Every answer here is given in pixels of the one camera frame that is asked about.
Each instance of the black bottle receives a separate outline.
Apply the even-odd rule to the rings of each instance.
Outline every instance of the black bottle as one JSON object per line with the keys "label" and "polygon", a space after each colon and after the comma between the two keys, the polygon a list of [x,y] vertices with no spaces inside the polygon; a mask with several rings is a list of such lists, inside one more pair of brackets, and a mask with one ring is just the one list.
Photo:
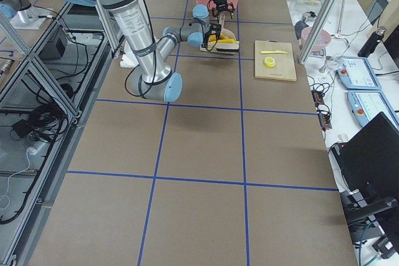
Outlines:
{"label": "black bottle", "polygon": [[373,53],[378,43],[381,42],[384,38],[385,31],[387,31],[387,29],[383,26],[380,26],[375,32],[373,32],[366,41],[366,43],[363,45],[363,47],[360,49],[357,56],[368,57],[371,53]]}

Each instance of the pink bowl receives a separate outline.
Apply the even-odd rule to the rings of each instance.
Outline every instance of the pink bowl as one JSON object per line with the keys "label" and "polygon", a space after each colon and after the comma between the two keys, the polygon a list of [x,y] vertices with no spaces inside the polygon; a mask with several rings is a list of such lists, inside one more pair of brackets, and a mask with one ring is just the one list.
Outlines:
{"label": "pink bowl", "polygon": [[[300,42],[303,45],[305,45],[307,38],[310,35],[310,32],[313,27],[306,27],[302,30],[300,34]],[[312,51],[313,52],[318,52],[324,48],[327,47],[327,45],[331,42],[331,36],[330,34],[322,29],[322,32],[319,35],[319,38],[316,41],[316,44],[313,46]]]}

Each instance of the computer monitor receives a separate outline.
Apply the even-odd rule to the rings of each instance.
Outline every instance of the computer monitor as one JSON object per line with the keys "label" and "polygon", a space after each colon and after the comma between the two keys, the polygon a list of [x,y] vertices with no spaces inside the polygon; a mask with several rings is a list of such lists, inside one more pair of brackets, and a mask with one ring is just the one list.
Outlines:
{"label": "computer monitor", "polygon": [[[399,200],[399,131],[379,113],[339,153],[341,172],[353,191],[368,204],[386,197]],[[389,241],[399,252],[399,209],[375,214]]]}

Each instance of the yellow ring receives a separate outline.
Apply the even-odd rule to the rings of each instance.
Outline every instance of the yellow ring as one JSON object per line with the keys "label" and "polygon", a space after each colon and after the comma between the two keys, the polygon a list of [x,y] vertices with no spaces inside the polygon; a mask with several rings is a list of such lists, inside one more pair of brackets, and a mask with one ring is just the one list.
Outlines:
{"label": "yellow ring", "polygon": [[265,67],[267,68],[274,68],[276,66],[276,61],[274,60],[274,58],[268,56],[264,59],[263,64],[265,65]]}

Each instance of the white desk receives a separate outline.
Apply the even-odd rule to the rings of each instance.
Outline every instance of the white desk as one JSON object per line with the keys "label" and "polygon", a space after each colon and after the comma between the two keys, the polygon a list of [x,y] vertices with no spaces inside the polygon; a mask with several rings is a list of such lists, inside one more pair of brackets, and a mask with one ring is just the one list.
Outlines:
{"label": "white desk", "polygon": [[[307,11],[314,11],[316,14],[320,11],[320,4],[314,5],[309,2],[298,1],[298,0],[287,0],[287,4],[290,9],[292,24],[295,25],[297,21],[299,21],[303,15],[303,13]],[[338,29],[339,16],[341,11],[342,0],[337,0],[335,2],[334,8],[330,13],[330,16],[325,23],[324,30],[326,30],[330,34],[335,34]],[[342,23],[342,32],[341,34],[351,34],[359,30],[361,24],[362,28],[368,26],[364,31],[359,32],[358,36],[352,40],[356,35],[352,35],[346,37],[349,42],[352,41],[350,48],[345,52],[345,56],[357,56],[357,52],[363,46],[365,41],[367,40],[367,34],[372,28],[370,26],[370,22],[368,21],[366,15],[364,14],[362,8],[358,4],[357,0],[346,0],[345,8],[344,8],[344,17]],[[313,22],[307,22],[309,26],[312,26]],[[335,56],[341,55],[346,50],[346,44],[341,39],[332,39],[331,43],[327,46],[326,51],[327,55]],[[380,65],[378,63],[378,58],[386,51],[383,44],[377,46],[374,54],[370,55],[368,60],[370,61],[373,68],[379,69]],[[397,66],[393,62],[392,58],[389,54],[385,54],[380,59],[381,64],[383,65],[382,70],[376,70],[375,73],[387,73],[391,71],[398,70]],[[316,82],[320,78],[319,68],[323,66],[324,59],[318,59],[315,57],[309,57],[307,62],[305,63],[305,67],[308,75],[312,76]],[[379,77],[378,80],[382,85],[382,91],[387,96],[391,106],[394,109],[399,109],[399,97],[397,97],[399,93],[399,74],[387,75]],[[335,87],[334,90],[332,88],[326,93],[324,101],[325,103],[332,108],[332,129],[326,131],[326,139],[325,145],[327,148],[338,141],[340,141],[340,135],[345,133],[347,138],[350,140],[360,129],[360,125],[357,123],[357,120],[353,116],[349,103],[347,101],[347,90],[341,84],[338,77],[335,79]],[[345,184],[342,180],[342,175],[340,173],[339,167],[332,156],[330,154],[330,162],[332,168],[334,170],[335,180],[340,191],[345,190]],[[377,240],[370,239],[363,247],[362,247],[362,264],[368,262],[376,252],[372,248],[372,244]],[[399,255],[395,254],[388,260],[383,260],[378,258],[372,265],[375,266],[397,266],[399,265]]]}

